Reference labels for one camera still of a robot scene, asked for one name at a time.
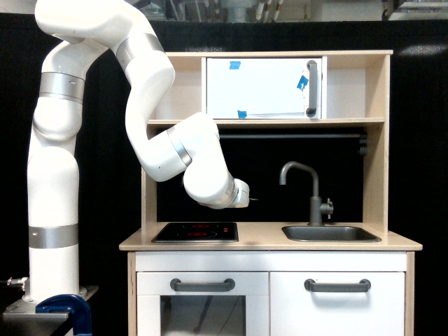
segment shelf board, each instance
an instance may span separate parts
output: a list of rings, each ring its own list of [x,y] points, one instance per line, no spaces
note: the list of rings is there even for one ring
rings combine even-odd
[[[169,128],[182,120],[149,120],[148,125],[156,128]],[[215,119],[218,128],[330,128],[367,127],[383,125],[385,118],[338,118],[338,119]]]

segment countertop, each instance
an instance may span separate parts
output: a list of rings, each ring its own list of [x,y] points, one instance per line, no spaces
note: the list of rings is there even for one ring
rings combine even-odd
[[[354,226],[378,236],[378,242],[305,242],[289,240],[283,226],[306,223],[237,222],[238,242],[153,243],[166,225],[158,222],[143,234],[141,230],[120,244],[122,251],[420,251],[423,246],[394,232],[380,232],[362,223],[335,223]]]

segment stovetop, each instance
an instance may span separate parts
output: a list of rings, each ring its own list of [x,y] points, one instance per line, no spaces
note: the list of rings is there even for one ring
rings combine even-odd
[[[168,223],[152,242],[238,242],[237,224],[232,222]]]

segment sink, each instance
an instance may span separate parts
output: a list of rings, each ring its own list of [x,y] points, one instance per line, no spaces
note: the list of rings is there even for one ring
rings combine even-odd
[[[290,240],[298,242],[380,242],[381,239],[360,227],[352,226],[285,226]]]

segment black faucet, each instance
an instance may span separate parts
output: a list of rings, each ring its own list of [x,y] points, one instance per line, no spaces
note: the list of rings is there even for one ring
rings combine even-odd
[[[308,226],[324,226],[322,223],[322,215],[328,215],[328,218],[333,214],[333,202],[330,199],[327,203],[322,203],[322,199],[319,197],[319,177],[316,170],[305,164],[290,161],[286,163],[280,171],[280,184],[286,185],[286,175],[290,168],[297,168],[309,172],[313,177],[313,195],[309,199],[309,223]]]

